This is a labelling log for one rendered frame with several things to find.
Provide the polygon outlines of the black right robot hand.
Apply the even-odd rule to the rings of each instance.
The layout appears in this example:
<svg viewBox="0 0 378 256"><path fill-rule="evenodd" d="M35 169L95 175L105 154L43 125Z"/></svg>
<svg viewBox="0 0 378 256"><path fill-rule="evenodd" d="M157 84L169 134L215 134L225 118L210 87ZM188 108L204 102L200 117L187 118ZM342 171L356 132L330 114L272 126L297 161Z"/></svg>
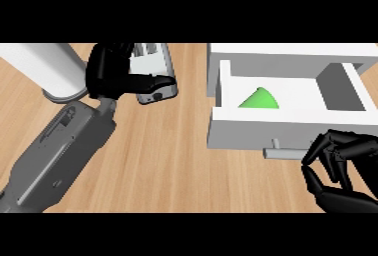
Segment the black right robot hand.
<svg viewBox="0 0 378 256"><path fill-rule="evenodd" d="M311 164L319 160L330 179L342 185L327 186ZM353 190L348 173L352 162L374 197ZM317 137L302 160L308 191L327 213L378 213L378 137L330 129Z"/></svg>

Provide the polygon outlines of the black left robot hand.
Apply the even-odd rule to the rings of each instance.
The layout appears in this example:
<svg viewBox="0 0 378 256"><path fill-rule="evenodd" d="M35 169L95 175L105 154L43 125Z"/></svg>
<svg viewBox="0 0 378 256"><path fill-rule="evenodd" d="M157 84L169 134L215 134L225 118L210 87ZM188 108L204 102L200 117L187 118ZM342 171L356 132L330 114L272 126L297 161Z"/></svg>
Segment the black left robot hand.
<svg viewBox="0 0 378 256"><path fill-rule="evenodd" d="M125 93L151 94L176 84L170 76L130 74L133 43L98 43L86 67L86 88L92 99L119 100Z"/></svg>

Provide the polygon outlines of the white drawer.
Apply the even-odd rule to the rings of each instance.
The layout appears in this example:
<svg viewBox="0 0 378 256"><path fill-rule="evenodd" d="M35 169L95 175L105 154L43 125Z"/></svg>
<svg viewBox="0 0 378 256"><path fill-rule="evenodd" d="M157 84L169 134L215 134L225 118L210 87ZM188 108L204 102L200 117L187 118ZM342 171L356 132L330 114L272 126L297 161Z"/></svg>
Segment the white drawer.
<svg viewBox="0 0 378 256"><path fill-rule="evenodd" d="M280 108L240 108L263 87ZM378 108L350 63L328 65L317 78L241 77L231 62L221 62L218 104L212 110L207 145L262 150L272 140L306 149L330 129L378 136Z"/></svg>

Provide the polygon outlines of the silver toaster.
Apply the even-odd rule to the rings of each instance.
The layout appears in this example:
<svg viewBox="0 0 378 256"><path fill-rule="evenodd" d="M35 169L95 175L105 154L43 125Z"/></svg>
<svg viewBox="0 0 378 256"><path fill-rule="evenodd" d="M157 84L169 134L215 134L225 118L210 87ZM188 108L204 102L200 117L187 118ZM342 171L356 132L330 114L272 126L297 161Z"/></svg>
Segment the silver toaster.
<svg viewBox="0 0 378 256"><path fill-rule="evenodd" d="M130 73L176 77L169 46L166 43L136 43L130 57ZM138 94L142 105L175 98L178 85L160 88L151 94Z"/></svg>

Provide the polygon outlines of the tall white cylinder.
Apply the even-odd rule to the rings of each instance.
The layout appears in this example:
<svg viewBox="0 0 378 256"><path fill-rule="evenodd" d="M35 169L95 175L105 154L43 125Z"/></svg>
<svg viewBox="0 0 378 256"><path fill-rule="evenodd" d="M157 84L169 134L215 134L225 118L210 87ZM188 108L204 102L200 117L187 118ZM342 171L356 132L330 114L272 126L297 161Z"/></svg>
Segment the tall white cylinder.
<svg viewBox="0 0 378 256"><path fill-rule="evenodd" d="M68 43L0 43L0 57L52 102L66 104L86 96L86 63Z"/></svg>

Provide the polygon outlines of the green wedge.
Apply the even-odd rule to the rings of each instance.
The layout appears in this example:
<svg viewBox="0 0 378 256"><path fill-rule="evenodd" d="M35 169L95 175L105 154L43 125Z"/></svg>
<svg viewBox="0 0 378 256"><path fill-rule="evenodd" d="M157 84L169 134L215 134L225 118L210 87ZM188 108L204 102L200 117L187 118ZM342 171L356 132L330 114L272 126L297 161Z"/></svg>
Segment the green wedge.
<svg viewBox="0 0 378 256"><path fill-rule="evenodd" d="M256 92L241 103L240 108L278 109L280 105L271 92L263 87L259 87Z"/></svg>

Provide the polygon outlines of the white cabinet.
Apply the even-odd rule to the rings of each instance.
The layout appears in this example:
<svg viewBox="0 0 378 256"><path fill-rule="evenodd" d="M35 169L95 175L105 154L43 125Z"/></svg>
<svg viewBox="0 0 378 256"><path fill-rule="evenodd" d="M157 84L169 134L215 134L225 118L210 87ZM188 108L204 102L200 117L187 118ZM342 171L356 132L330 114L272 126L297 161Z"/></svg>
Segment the white cabinet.
<svg viewBox="0 0 378 256"><path fill-rule="evenodd" d="M331 63L352 63L358 74L378 62L376 43L209 43L207 96L216 94L221 61L246 77L315 78Z"/></svg>

